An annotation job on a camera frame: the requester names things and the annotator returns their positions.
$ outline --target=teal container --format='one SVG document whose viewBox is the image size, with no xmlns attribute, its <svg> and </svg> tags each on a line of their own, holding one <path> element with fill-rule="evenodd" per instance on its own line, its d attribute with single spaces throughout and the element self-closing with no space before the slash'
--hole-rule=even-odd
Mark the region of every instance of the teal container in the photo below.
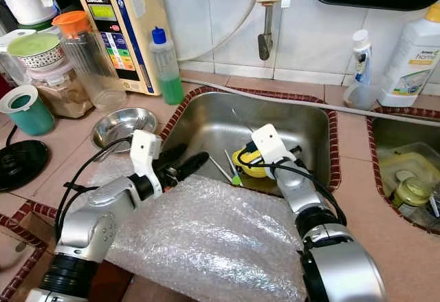
<svg viewBox="0 0 440 302">
<path fill-rule="evenodd" d="M 0 99 L 0 111 L 20 130 L 31 136 L 44 135 L 54 128 L 55 119 L 32 85 L 22 85 Z"/>
</svg>

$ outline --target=countertop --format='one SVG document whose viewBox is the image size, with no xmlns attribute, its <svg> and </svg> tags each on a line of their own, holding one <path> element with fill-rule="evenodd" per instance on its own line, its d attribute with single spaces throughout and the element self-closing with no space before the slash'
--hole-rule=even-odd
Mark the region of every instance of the countertop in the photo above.
<svg viewBox="0 0 440 302">
<path fill-rule="evenodd" d="M 332 105 L 343 105 L 344 87 L 307 83 L 282 82 L 238 76 L 222 76 L 199 72 L 183 72 L 187 78 L 202 79 L 219 85 L 262 89 L 315 96 Z M 184 83 L 186 92 L 199 87 Z M 420 96 L 414 107 L 440 111 L 438 97 Z M 159 121 L 159 133 L 177 106 L 169 106 L 160 97 L 129 94 L 126 107 L 146 107 Z M 56 208 L 64 193 L 62 187 L 80 165 L 96 152 L 89 133 L 103 116 L 92 111 L 79 120 L 58 119 L 55 129 L 37 140 L 50 148 L 50 161 L 45 170 L 32 182 L 11 193 L 0 194 L 0 214 L 12 217 L 27 200 Z M 13 124 L 0 116 L 0 148 L 5 146 Z M 12 141 L 29 139 L 17 131 Z M 439 301 L 440 238 L 412 226 L 402 219 L 378 193 L 366 118 L 338 112 L 338 146 L 342 181 L 335 197 L 345 211 L 350 231 L 370 252 L 384 278 L 389 301 Z M 92 164 L 80 177 L 86 183 L 94 172 Z M 53 248 L 49 243 L 48 252 Z"/>
</svg>

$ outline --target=white cable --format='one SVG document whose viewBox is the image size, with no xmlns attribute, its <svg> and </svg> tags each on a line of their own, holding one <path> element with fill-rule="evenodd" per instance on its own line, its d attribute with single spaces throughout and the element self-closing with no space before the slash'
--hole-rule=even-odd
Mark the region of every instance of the white cable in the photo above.
<svg viewBox="0 0 440 302">
<path fill-rule="evenodd" d="M 417 118 L 409 118 L 409 117 L 405 117 L 405 116 L 397 116 L 397 115 L 390 115 L 390 114 L 383 114 L 383 113 L 376 113 L 374 111 L 362 111 L 360 109 L 341 107 L 341 106 L 335 106 L 335 105 L 328 105 L 328 104 L 312 103 L 309 101 L 270 98 L 270 97 L 266 97 L 266 96 L 259 96 L 258 94 L 249 94 L 247 92 L 231 89 L 230 87 L 224 87 L 222 85 L 209 83 L 209 82 L 205 82 L 202 80 L 195 80 L 192 78 L 182 78 L 182 81 L 188 82 L 188 83 L 199 84 L 199 85 L 205 85 L 207 87 L 214 87 L 216 89 L 230 92 L 231 94 L 238 94 L 240 96 L 245 96 L 248 98 L 253 98 L 253 99 L 258 99 L 258 100 L 271 101 L 273 103 L 317 107 L 317 108 L 321 108 L 321 109 L 329 109 L 332 111 L 343 111 L 344 113 L 350 113 L 350 114 L 355 114 L 355 115 L 372 116 L 374 118 L 385 118 L 388 120 L 396 120 L 396 121 L 401 121 L 401 122 L 415 123 L 416 125 L 429 125 L 431 127 L 440 127 L 440 122 L 435 122 L 435 121 L 421 120 L 421 119 L 417 119 Z"/>
<path fill-rule="evenodd" d="M 187 56 L 187 57 L 183 57 L 183 58 L 177 58 L 177 61 L 182 62 L 182 61 L 189 61 L 189 60 L 193 60 L 193 59 L 199 58 L 200 56 L 204 56 L 205 54 L 207 54 L 207 53 L 209 53 L 211 51 L 214 51 L 220 45 L 223 45 L 224 43 L 229 41 L 230 38 L 237 32 L 237 30 L 244 24 L 244 22 L 246 21 L 246 19 L 248 18 L 248 16 L 252 12 L 252 9 L 254 8 L 254 6 L 255 6 L 255 0 L 250 0 L 249 6 L 247 7 L 247 10 L 245 11 L 245 14 L 240 19 L 240 21 L 237 23 L 236 27 L 229 34 L 227 34 L 221 41 L 219 41 L 214 47 L 210 48 L 208 51 L 204 51 L 204 52 L 199 53 L 199 54 L 195 54 L 195 55 Z"/>
</svg>

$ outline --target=stainless steel sink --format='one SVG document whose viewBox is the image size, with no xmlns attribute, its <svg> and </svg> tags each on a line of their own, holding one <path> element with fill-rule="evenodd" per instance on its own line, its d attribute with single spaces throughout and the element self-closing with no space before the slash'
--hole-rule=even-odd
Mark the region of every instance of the stainless steel sink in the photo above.
<svg viewBox="0 0 440 302">
<path fill-rule="evenodd" d="M 373 134 L 379 162 L 391 150 L 416 142 L 424 142 L 440 153 L 440 127 L 376 118 L 373 121 Z M 418 208 L 408 218 L 418 226 L 440 234 L 440 220 L 432 216 L 425 207 Z"/>
<path fill-rule="evenodd" d="M 324 184 L 330 180 L 329 121 L 320 109 L 271 103 L 236 94 L 208 92 L 191 100 L 164 143 L 164 150 L 180 142 L 188 144 L 182 159 L 207 151 L 228 173 L 230 166 L 224 149 L 232 154 L 251 140 L 255 130 L 272 123 L 288 149 L 301 146 L 297 157 Z M 218 168 L 208 161 L 198 174 L 227 182 Z M 268 178 L 244 177 L 251 189 L 281 195 Z"/>
</svg>

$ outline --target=stainless steel bowl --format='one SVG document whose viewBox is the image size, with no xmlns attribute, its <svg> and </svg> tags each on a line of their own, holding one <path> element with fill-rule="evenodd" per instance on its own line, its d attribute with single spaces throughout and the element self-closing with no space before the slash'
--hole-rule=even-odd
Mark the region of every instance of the stainless steel bowl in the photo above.
<svg viewBox="0 0 440 302">
<path fill-rule="evenodd" d="M 104 116 L 95 124 L 90 133 L 91 142 L 101 149 L 114 140 L 128 137 L 133 133 L 138 118 L 142 117 L 146 118 L 142 130 L 154 132 L 157 128 L 157 120 L 153 113 L 145 108 L 123 108 Z M 130 144 L 121 142 L 113 152 L 124 153 L 129 150 Z"/>
</svg>

